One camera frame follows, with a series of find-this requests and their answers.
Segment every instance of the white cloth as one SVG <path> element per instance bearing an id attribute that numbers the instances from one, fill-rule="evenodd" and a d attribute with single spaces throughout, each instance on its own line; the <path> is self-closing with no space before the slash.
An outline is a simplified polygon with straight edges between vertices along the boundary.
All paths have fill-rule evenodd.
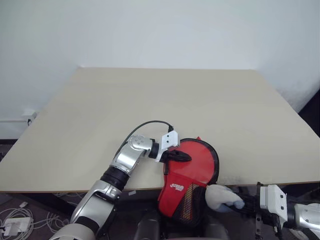
<path id="1" fill-rule="evenodd" d="M 244 201 L 237 194 L 232 192 L 230 188 L 216 184 L 208 185 L 206 187 L 205 201 L 209 208 L 217 212 L 231 211 L 227 206 L 234 205 L 237 209 L 242 209 L 245 206 Z"/>

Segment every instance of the red pouch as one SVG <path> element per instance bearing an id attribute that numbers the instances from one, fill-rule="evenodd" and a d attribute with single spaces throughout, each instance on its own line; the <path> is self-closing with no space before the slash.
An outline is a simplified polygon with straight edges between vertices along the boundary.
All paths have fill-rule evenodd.
<path id="1" fill-rule="evenodd" d="M 194 227 L 201 220 L 207 205 L 206 186 L 217 182 L 218 155 L 210 144 L 200 138 L 182 139 L 180 146 L 173 149 L 188 154 L 192 160 L 168 160 L 158 207 L 163 215 Z"/>

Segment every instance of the black mesh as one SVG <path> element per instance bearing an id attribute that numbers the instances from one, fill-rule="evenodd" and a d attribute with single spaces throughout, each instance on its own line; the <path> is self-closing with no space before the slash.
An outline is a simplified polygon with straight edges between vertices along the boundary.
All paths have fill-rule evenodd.
<path id="1" fill-rule="evenodd" d="M 206 207 L 205 193 L 205 187 L 192 183 L 174 211 L 172 218 L 190 227 L 196 226 Z"/>

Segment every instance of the wall outlet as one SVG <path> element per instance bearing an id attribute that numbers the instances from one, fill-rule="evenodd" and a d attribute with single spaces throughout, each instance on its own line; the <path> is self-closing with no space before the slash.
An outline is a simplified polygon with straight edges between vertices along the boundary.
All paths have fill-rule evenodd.
<path id="1" fill-rule="evenodd" d="M 15 217 L 5 220 L 2 232 L 4 236 L 16 236 L 18 233 L 26 232 L 33 219 L 31 217 Z"/>
<path id="2" fill-rule="evenodd" d="M 22 119 L 26 121 L 28 126 L 32 124 L 32 122 L 36 119 L 37 113 L 34 110 L 25 110 Z"/>

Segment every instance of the logo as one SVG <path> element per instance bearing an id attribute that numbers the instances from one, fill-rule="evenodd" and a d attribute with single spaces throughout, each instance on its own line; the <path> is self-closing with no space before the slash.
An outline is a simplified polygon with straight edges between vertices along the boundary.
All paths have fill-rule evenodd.
<path id="1" fill-rule="evenodd" d="M 178 185 L 178 184 L 175 184 L 175 183 L 171 183 L 171 184 L 170 184 L 170 188 L 175 188 L 175 190 L 181 192 L 185 187 L 182 186 L 182 185 Z"/>

